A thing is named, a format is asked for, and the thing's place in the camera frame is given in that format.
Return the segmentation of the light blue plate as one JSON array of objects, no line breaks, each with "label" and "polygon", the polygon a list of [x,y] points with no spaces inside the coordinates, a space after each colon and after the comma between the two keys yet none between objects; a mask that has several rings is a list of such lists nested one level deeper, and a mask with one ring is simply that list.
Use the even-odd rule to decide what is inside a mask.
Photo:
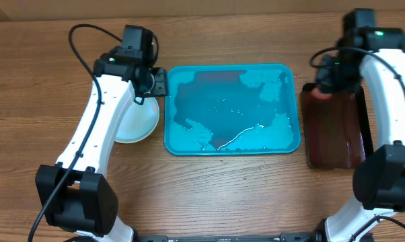
[{"label": "light blue plate", "polygon": [[115,141],[136,143],[147,138],[159,122],[159,104],[155,97],[137,98],[126,111]]}]

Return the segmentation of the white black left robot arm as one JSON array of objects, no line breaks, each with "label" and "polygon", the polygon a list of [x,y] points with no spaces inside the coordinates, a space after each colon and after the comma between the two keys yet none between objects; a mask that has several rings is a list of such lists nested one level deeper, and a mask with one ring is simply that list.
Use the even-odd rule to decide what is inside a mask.
[{"label": "white black left robot arm", "polygon": [[156,66],[158,54],[151,30],[127,25],[118,45],[87,68],[91,95],[70,143],[54,165],[38,168],[38,220],[72,233],[74,241],[138,239],[118,216],[108,163],[115,143],[139,142],[157,127],[157,100],[168,95],[167,72]]}]

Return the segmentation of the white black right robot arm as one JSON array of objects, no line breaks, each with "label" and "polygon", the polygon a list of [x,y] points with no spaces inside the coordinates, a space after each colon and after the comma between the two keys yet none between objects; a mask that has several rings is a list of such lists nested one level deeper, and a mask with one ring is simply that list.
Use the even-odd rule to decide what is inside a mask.
[{"label": "white black right robot arm", "polygon": [[342,37],[318,52],[316,87],[336,94],[366,82],[375,112],[378,145],[353,175],[353,196],[322,220],[310,241],[359,241],[384,220],[405,211],[405,33],[380,28],[372,9],[354,9],[342,21]]}]

